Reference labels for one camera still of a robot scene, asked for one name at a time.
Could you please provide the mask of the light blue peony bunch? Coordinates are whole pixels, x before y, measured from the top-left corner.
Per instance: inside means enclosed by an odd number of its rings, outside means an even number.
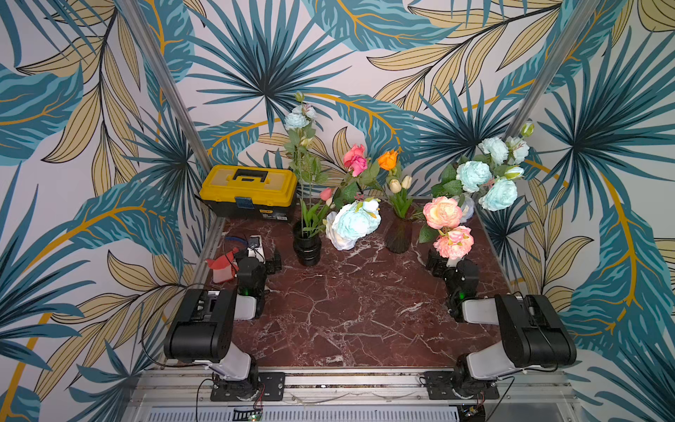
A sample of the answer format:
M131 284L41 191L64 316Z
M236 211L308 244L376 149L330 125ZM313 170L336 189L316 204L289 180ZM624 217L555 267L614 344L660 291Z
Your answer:
M530 155L527 138L534 133L534 123L526 122L516 136L490 137L478 144L479 154L463 156L448 165L432 187L434 198L458 199L470 195L475 208L497 212L508 209L519 198L516 181L525 177L522 167Z

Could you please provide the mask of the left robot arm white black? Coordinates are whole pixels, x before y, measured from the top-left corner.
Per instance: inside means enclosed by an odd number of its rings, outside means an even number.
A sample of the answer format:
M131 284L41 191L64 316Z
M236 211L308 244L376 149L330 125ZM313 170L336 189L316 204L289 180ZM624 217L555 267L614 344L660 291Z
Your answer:
M266 280L282 269L275 251L268 260L257 249L234 249L208 258L216 290L191 289L179 305L163 343L169 359L205 367L214 387L244 400L263 388L256 360L232 340L236 321L262 316Z

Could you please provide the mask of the large pale blue rose stem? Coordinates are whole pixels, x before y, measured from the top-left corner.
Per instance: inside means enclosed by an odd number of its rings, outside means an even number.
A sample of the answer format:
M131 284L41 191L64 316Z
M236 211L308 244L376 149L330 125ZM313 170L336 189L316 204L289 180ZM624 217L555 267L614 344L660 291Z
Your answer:
M348 251L354 248L358 240L375 232L380 224L380 201L369 198L328 214L325 235L336 250Z

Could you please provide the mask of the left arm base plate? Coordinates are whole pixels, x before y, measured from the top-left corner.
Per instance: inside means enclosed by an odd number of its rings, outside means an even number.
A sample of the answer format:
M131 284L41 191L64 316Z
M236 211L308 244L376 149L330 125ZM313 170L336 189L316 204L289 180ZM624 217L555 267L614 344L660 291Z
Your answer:
M283 372L251 373L242 381L226 381L218 375L213 375L214 385L210 394L212 402L237 403L253 402L281 402L286 384L286 374Z

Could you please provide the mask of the lavender white rose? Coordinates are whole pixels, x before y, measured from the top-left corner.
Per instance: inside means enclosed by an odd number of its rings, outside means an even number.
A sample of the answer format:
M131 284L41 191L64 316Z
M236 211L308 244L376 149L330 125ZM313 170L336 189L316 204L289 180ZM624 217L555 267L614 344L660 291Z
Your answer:
M470 195L460 195L457 199L458 205L462 210L461 223L467 223L475 213L475 202Z

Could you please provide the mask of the blue handled pliers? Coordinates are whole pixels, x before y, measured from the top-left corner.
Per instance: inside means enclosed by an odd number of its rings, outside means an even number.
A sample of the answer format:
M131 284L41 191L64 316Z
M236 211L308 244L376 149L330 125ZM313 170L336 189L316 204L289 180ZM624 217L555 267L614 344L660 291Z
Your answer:
M246 249L257 249L261 246L261 237L258 235L250 237L225 236L223 239L230 242L236 242Z

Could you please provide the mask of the left aluminium frame post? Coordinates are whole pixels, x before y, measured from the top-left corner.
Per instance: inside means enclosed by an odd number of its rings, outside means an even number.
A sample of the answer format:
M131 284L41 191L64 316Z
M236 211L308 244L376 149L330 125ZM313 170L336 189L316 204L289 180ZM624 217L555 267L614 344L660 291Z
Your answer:
M189 115L189 112L179 94L177 84L174 82L168 65L163 58L160 47L156 45L149 23L145 19L141 7L137 1L121 0L118 2L121 12L128 20L132 35L135 35L141 51L149 62L151 70L155 73L159 87L165 93L168 105L171 107L179 125L186 135L186 140L193 150L201 167L206 173L213 168L212 162L207 155L207 150L200 139L199 132Z

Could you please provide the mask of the pink peach peony stem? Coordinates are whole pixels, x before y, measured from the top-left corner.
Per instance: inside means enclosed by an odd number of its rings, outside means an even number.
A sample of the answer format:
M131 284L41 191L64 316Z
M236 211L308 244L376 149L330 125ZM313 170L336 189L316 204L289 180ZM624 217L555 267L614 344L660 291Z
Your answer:
M446 196L432 199L423 206L422 219L418 242L430 244L432 252L446 260L446 267L457 267L475 244L471 228L462 222L464 212L458 200Z

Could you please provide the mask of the black ceramic vase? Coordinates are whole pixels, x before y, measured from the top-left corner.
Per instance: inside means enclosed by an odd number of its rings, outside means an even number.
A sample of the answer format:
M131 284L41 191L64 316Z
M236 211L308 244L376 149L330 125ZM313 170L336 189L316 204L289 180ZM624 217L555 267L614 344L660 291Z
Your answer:
M306 267L314 267L321 258L322 240L319 235L308 237L302 231L302 223L293 226L293 248L299 263Z

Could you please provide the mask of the dark red glass vase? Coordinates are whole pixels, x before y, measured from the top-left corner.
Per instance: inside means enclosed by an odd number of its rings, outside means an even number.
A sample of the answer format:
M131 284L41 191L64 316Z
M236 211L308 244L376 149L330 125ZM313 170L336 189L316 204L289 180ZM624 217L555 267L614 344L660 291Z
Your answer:
M411 247L413 222L409 218L395 216L385 234L385 246L395 254L402 254Z

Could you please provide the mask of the right aluminium frame post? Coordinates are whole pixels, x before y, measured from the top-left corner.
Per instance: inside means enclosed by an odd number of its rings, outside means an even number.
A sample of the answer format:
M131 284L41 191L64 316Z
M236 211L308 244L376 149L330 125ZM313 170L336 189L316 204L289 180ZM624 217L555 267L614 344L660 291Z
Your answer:
M548 58L541 67L538 77L534 80L521 107L506 130L505 137L516 136L520 133L521 127L527 122L537 101L545 93L553 78L562 67L566 57L573 49L576 40L581 35L586 23L592 17L593 12L599 4L599 0L580 1L578 6L573 10L567 25L561 30L559 40L554 43Z

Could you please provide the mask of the yellow black toolbox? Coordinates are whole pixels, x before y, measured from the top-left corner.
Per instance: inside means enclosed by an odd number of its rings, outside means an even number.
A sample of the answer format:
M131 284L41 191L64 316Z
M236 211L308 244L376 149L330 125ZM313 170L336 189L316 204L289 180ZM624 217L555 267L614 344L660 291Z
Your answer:
M217 216L288 222L295 212L298 180L289 170L216 165L199 200Z

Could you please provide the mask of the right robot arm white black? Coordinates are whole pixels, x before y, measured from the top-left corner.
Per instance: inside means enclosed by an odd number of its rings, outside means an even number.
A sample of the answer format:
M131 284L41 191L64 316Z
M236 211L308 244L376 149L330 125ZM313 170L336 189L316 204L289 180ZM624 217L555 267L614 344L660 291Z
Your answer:
M480 272L470 260L442 258L430 251L425 265L446 285L448 314L457 323L492 325L500 341L457 359L453 382L468 388L525 370L555 372L577 360L577 349L545 295L477 296Z

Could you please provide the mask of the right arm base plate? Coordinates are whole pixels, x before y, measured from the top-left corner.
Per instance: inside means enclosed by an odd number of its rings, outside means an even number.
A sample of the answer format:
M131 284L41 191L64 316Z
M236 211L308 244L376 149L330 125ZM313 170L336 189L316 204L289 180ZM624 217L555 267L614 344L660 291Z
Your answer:
M431 400L493 400L500 398L494 381L476 380L454 371L426 371L419 378Z

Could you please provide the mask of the aluminium frame post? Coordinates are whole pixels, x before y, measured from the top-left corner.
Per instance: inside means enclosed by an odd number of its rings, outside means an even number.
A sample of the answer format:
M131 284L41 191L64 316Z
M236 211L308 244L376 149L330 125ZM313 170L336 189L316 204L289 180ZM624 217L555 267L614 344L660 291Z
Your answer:
M135 35L141 51L149 62L151 70L155 73L159 87L165 93L168 105L171 107L179 125L186 135L186 140L193 150L201 167L206 173L213 168L212 162L207 155L207 150L200 139L199 132L189 115L189 112L179 94L177 84L174 82L168 65L163 58L160 47L156 45L149 23L145 19L141 7L137 1L121 0L118 2L121 12L128 20L132 35Z
M553 78L562 67L566 57L573 49L576 40L581 35L586 23L592 17L593 12L599 4L599 0L580 1L578 6L573 10L567 25L561 30L559 40L554 43L548 58L541 67L538 77L534 80L521 107L506 130L505 137L516 136L520 133L521 127L527 122L537 101L545 93Z

